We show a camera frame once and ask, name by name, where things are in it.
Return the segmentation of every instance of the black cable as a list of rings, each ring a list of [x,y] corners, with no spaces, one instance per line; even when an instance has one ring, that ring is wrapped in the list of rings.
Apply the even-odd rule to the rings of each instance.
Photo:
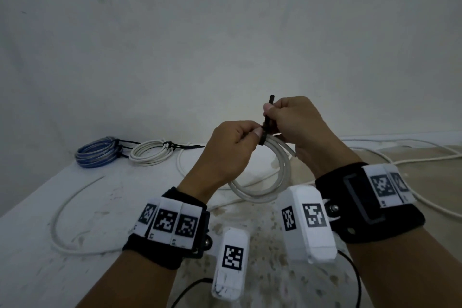
[[[211,277],[203,277],[202,279],[199,279],[197,281],[194,281],[190,286],[188,286],[187,288],[185,288],[183,290],[182,293],[180,293],[180,295],[178,296],[178,298],[173,302],[171,308],[175,308],[175,306],[178,304],[178,302],[180,302],[180,300],[182,299],[182,297],[191,289],[193,288],[194,286],[196,286],[198,283],[201,283],[201,282],[206,282],[206,283],[212,283],[213,282],[213,279]]]
[[[340,256],[344,257],[348,262],[350,262],[351,266],[353,267],[354,273],[356,274],[356,280],[358,282],[358,300],[356,301],[356,308],[359,308],[359,305],[361,304],[361,293],[362,293],[361,277],[359,276],[359,271],[354,265],[353,261],[346,254],[344,254],[340,250],[338,250],[337,252]]]

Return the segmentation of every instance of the white wall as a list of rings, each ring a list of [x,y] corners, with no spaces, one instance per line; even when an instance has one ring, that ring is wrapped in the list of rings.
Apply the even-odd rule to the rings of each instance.
[[[309,96],[339,135],[462,129],[461,0],[0,6],[8,207],[86,142],[204,142],[223,120],[262,120],[270,94]]]

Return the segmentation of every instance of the table surface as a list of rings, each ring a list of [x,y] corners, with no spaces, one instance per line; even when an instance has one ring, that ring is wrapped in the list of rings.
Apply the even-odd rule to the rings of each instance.
[[[66,206],[57,231],[66,243],[82,251],[104,252],[122,247],[146,200],[160,196],[181,181],[182,176],[176,169],[176,154],[178,151],[167,161],[151,167],[134,165],[126,159],[90,170],[73,163],[0,218],[3,237],[0,243],[0,307],[74,307],[120,253],[61,254],[51,244],[49,225],[53,214],[78,189],[104,176]],[[185,151],[183,168],[188,171],[199,155],[200,151]],[[238,180],[246,183],[273,173],[277,167],[274,154],[258,146]],[[265,188],[274,178],[256,187]],[[209,205],[235,198],[230,190],[219,190]],[[274,211],[274,203],[240,203],[212,213],[210,229],[215,236],[219,236],[225,226],[246,228],[252,235],[243,301],[253,300],[253,307],[260,304],[279,306],[294,300],[315,303],[327,297],[330,304],[326,306],[340,307],[344,300],[353,302],[356,282],[348,264],[317,266],[315,270],[303,266],[292,268],[287,264]],[[211,256],[185,260],[172,289],[170,303],[187,284],[203,276],[213,277],[213,271],[214,258]],[[316,284],[307,289],[309,281]],[[193,307],[197,299],[204,304],[214,300],[209,285],[200,285],[188,296],[179,307]]]

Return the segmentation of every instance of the white plastic housing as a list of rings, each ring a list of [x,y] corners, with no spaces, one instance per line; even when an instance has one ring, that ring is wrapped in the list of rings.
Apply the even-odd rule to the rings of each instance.
[[[287,257],[292,262],[331,262],[337,255],[334,235],[322,201],[313,186],[295,185],[277,199]]]
[[[244,292],[245,272],[249,259],[250,236],[247,231],[225,228],[217,255],[212,296],[235,301]]]

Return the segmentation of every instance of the coiled blue cable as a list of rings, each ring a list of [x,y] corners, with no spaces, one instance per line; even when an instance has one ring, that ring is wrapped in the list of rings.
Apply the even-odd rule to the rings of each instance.
[[[105,166],[122,155],[123,146],[112,136],[95,140],[77,150],[74,157],[83,168]]]

